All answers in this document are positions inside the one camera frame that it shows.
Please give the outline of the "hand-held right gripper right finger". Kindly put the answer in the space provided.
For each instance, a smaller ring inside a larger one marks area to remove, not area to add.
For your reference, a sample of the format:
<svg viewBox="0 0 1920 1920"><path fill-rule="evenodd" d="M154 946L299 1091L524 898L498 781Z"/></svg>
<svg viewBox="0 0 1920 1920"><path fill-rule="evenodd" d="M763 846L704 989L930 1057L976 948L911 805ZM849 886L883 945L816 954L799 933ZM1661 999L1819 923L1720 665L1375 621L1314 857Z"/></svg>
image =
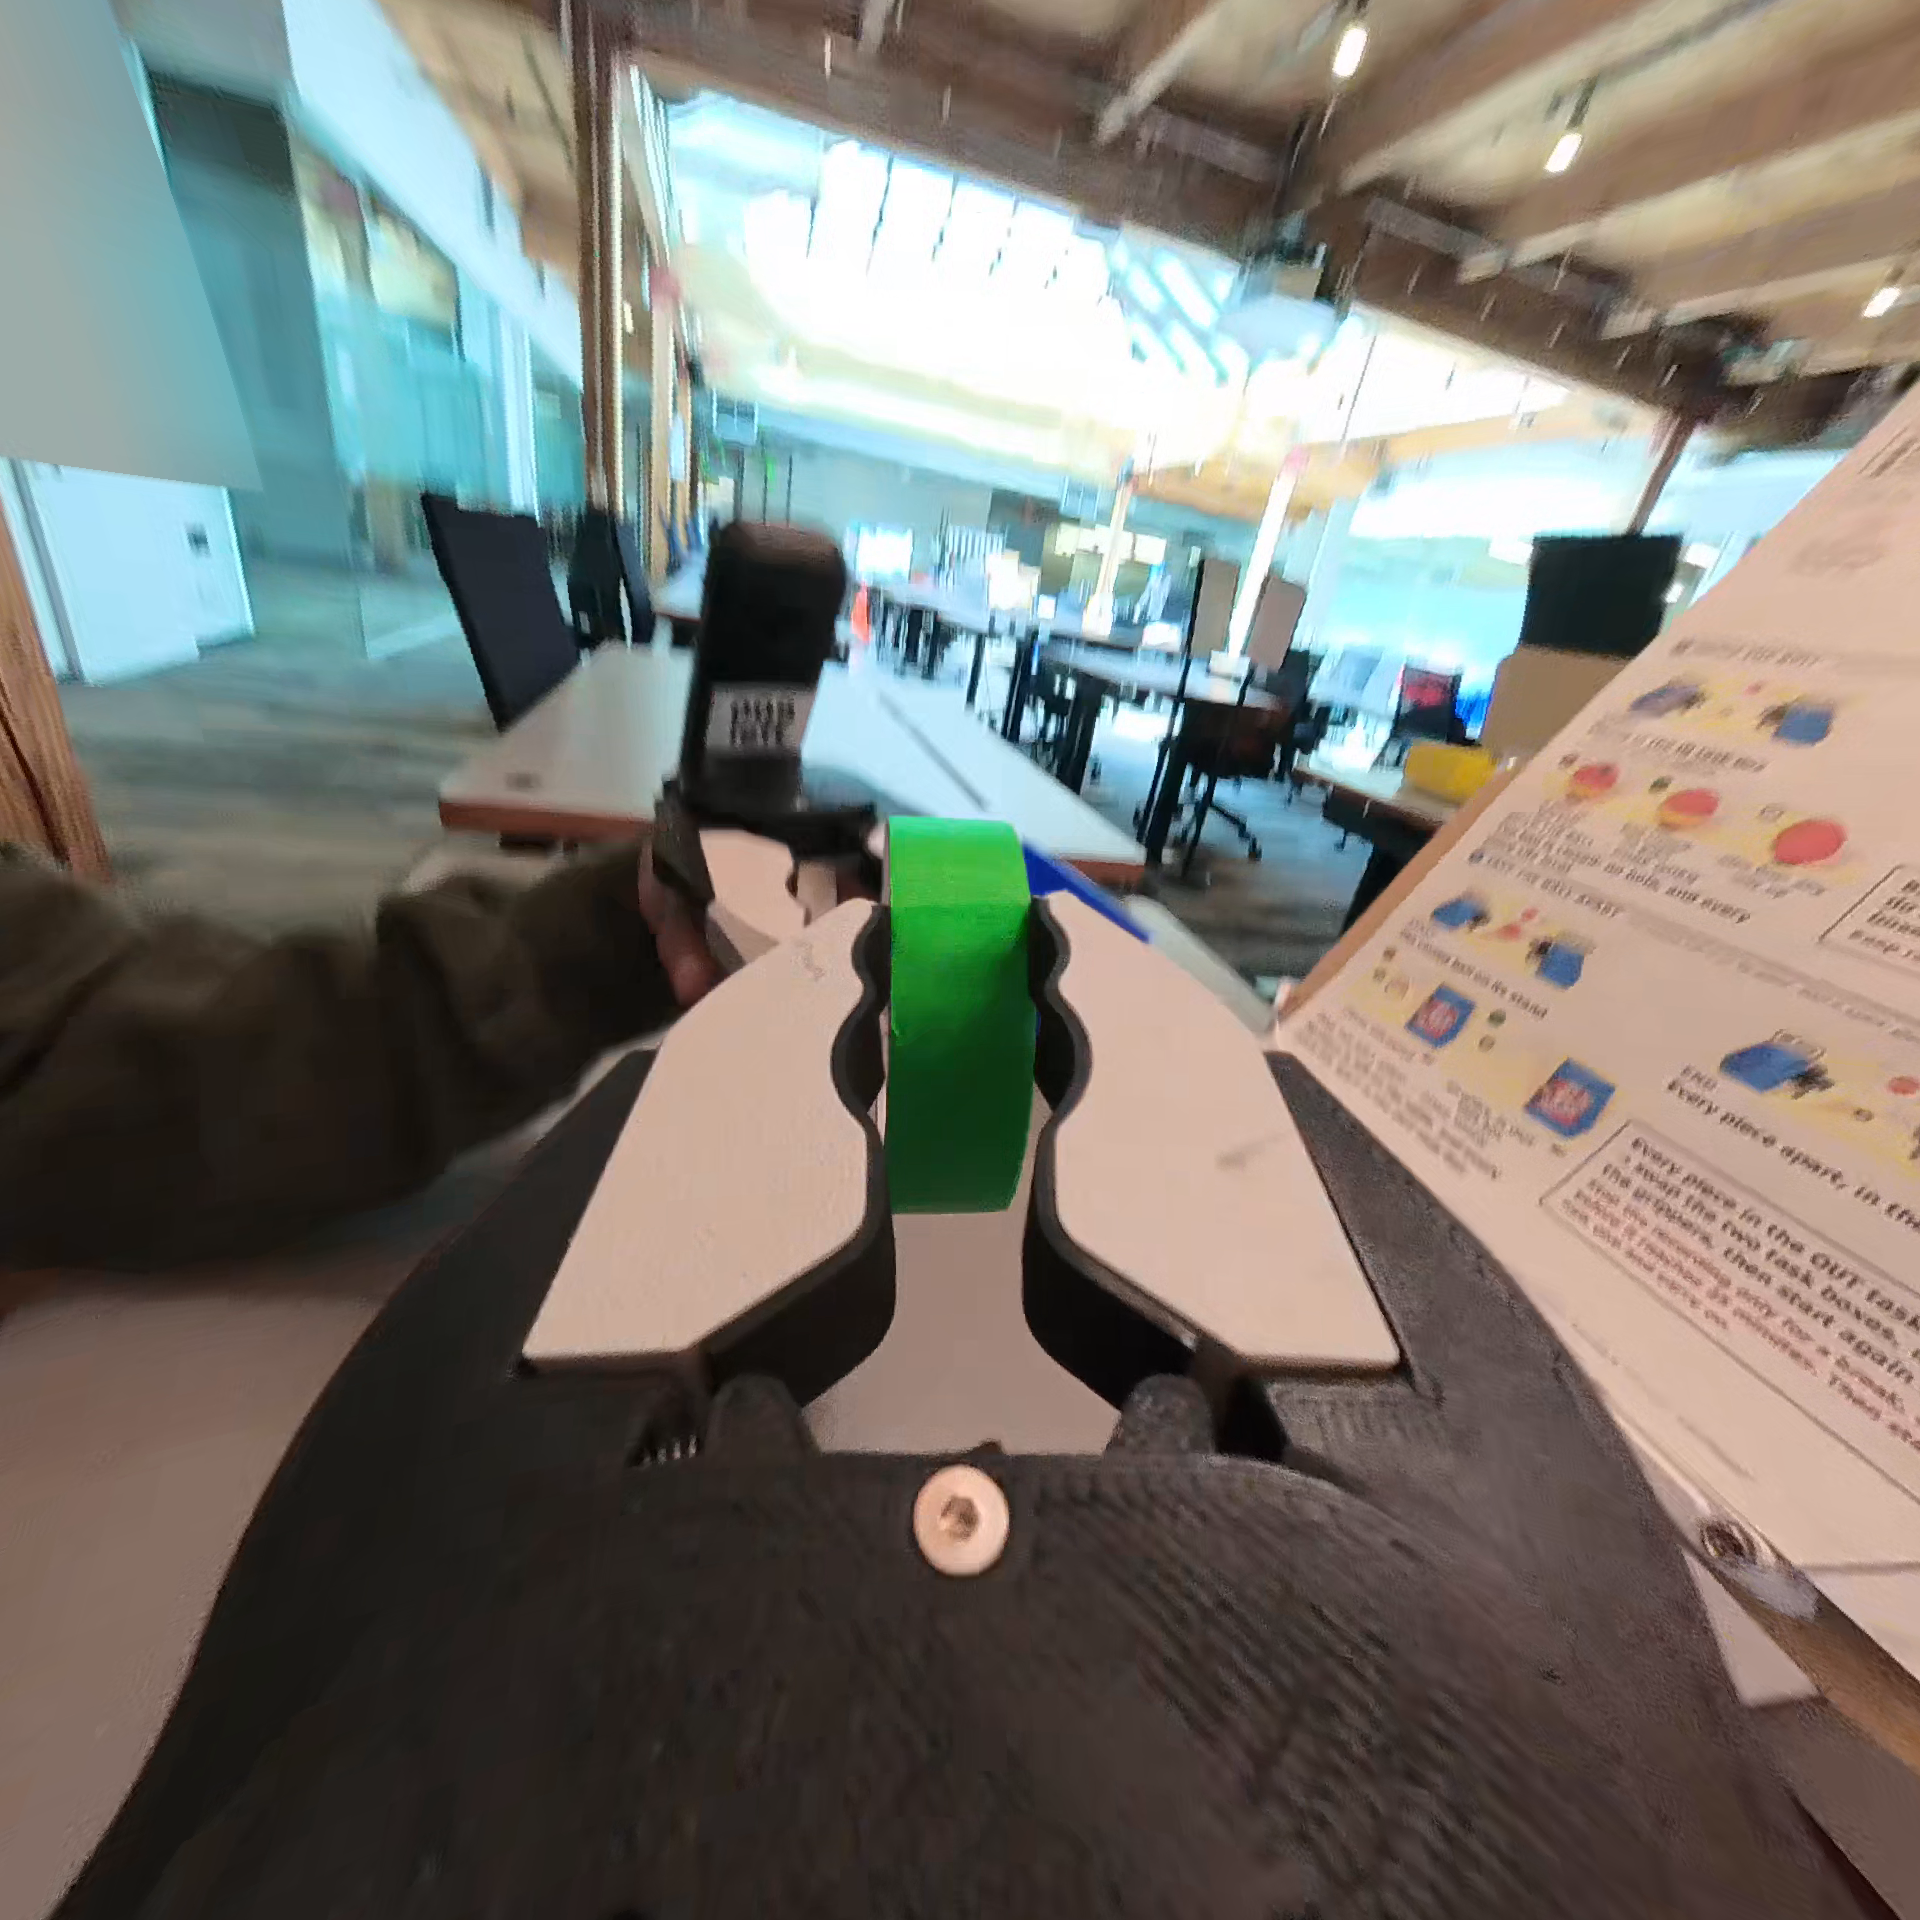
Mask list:
<svg viewBox="0 0 1920 1920"><path fill-rule="evenodd" d="M1037 1089L1024 1321L1121 1409L1143 1380L1233 1413L1379 1380L1402 1343L1256 1030L1081 895L1028 923Z"/></svg>

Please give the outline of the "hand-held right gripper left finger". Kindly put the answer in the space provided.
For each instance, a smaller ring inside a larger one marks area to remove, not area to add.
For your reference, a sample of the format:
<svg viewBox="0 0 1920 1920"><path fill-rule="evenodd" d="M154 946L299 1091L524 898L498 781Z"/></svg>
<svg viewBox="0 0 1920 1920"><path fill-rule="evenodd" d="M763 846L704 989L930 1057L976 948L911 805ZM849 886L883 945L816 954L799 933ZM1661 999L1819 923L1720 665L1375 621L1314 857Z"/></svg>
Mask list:
<svg viewBox="0 0 1920 1920"><path fill-rule="evenodd" d="M543 1377L653 1373L812 1404L896 1314L876 1101L889 927L845 903L659 1044L522 1343Z"/></svg>

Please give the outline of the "green tape roll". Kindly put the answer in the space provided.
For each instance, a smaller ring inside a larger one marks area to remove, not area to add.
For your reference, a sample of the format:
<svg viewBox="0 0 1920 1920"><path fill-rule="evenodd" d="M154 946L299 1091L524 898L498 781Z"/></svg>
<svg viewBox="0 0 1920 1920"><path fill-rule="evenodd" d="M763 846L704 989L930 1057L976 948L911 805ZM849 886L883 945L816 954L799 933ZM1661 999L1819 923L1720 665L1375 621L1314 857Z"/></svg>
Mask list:
<svg viewBox="0 0 1920 1920"><path fill-rule="evenodd" d="M896 1213L1015 1203L1036 1094L1032 891L1007 822L887 826L891 938L883 1147Z"/></svg>

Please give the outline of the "person's left forearm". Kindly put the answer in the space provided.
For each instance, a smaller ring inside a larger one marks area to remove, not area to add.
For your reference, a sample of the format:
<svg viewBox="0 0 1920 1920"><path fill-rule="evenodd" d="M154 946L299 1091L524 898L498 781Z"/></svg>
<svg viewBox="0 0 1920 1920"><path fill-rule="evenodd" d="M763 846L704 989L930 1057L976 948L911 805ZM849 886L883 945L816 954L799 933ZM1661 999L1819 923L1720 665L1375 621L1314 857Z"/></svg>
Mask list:
<svg viewBox="0 0 1920 1920"><path fill-rule="evenodd" d="M437 1182L682 1011L645 844L255 935L3 868L7 1276L277 1253Z"/></svg>

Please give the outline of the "person's left hand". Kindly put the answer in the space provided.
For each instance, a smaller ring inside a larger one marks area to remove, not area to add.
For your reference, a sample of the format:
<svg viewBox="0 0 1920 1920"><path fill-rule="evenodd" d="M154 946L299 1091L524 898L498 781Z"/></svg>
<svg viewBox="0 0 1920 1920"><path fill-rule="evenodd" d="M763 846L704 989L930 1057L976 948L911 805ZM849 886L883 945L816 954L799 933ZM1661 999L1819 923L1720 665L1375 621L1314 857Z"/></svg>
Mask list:
<svg viewBox="0 0 1920 1920"><path fill-rule="evenodd" d="M653 855L641 857L635 878L639 909L649 927L653 954L680 1011L700 1003L722 978L708 946L704 913L661 878Z"/></svg>

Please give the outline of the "black office chair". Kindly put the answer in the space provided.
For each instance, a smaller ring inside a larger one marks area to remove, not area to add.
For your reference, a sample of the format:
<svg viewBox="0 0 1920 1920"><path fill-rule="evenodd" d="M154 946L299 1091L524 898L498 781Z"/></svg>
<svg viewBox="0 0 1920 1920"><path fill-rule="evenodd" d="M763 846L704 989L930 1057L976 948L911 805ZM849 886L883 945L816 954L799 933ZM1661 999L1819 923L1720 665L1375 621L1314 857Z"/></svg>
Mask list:
<svg viewBox="0 0 1920 1920"><path fill-rule="evenodd" d="M567 614L581 654L603 645L649 645L656 607L631 521L587 506L567 562Z"/></svg>
<svg viewBox="0 0 1920 1920"><path fill-rule="evenodd" d="M548 567L539 518L476 510L424 491L441 581L498 733L539 707L581 660Z"/></svg>

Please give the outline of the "white desk with wooden edge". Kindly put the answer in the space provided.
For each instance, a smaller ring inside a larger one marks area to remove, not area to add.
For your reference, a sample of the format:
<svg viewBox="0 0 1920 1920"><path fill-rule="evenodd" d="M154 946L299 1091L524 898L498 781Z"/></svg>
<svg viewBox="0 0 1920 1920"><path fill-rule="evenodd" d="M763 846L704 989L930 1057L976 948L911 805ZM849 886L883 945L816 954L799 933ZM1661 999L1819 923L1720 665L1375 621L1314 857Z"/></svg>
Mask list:
<svg viewBox="0 0 1920 1920"><path fill-rule="evenodd" d="M448 831L618 842L651 822L676 771L691 657L603 649L538 708L440 786ZM1043 773L954 687L868 665L823 673L805 733L809 773L858 778L884 799L943 818L995 818L1027 844L1117 893L1146 875L1146 850Z"/></svg>

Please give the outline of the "blue plastic bin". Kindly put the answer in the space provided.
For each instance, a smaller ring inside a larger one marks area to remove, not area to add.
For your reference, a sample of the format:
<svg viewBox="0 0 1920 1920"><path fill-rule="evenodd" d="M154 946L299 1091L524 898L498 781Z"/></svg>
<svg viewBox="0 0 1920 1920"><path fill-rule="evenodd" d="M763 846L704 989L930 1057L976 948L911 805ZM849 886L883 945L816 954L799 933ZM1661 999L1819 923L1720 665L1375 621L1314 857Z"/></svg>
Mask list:
<svg viewBox="0 0 1920 1920"><path fill-rule="evenodd" d="M1074 863L1045 853L1043 849L1023 842L1024 878L1032 898L1063 901L1074 898L1104 921L1117 926L1140 945L1151 945L1151 931L1133 919L1133 915L1097 879L1083 875Z"/></svg>

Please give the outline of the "wooden column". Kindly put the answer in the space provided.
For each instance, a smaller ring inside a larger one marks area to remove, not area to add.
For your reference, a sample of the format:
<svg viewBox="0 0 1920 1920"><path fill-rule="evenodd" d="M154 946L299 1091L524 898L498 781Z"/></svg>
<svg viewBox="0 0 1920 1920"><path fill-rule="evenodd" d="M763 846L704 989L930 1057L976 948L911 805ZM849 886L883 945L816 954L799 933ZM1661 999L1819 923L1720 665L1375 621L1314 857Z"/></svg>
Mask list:
<svg viewBox="0 0 1920 1920"><path fill-rule="evenodd" d="M624 218L618 93L624 62L605 20L569 14L573 182L579 203L579 306L584 337L584 474L587 507L618 518L624 478Z"/></svg>

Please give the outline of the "printed instruction sheet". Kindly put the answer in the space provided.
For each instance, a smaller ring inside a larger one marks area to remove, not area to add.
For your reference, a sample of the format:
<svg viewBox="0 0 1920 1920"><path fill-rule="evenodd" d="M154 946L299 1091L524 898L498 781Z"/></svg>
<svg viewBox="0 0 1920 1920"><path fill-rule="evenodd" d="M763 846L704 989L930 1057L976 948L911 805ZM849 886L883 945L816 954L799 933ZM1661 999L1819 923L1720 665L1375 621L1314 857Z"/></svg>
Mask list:
<svg viewBox="0 0 1920 1920"><path fill-rule="evenodd" d="M1915 393L1280 1026L1805 1572L1917 1543Z"/></svg>

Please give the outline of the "cardboard box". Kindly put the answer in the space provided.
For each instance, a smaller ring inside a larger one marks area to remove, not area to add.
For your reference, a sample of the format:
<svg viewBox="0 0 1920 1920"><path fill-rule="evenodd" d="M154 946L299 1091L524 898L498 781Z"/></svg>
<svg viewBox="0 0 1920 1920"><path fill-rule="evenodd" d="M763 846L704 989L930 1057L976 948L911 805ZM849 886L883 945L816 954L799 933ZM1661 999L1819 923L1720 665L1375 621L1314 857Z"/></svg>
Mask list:
<svg viewBox="0 0 1920 1920"><path fill-rule="evenodd" d="M1625 678L1625 692L1618 692L1618 700L1649 691L1655 675L1645 660L1632 657L1522 645L1495 670L1479 745L1495 762L1527 759L1596 701L1612 700L1610 687L1620 678Z"/></svg>

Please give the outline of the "black monitor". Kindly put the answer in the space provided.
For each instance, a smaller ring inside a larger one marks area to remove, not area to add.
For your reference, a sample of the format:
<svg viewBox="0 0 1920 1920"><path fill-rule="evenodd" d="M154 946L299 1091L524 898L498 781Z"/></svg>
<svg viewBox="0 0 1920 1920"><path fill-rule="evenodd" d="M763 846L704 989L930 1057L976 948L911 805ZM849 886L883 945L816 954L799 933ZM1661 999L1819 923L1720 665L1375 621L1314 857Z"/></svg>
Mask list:
<svg viewBox="0 0 1920 1920"><path fill-rule="evenodd" d="M1660 635L1680 535L1539 535L1519 649L1631 660Z"/></svg>

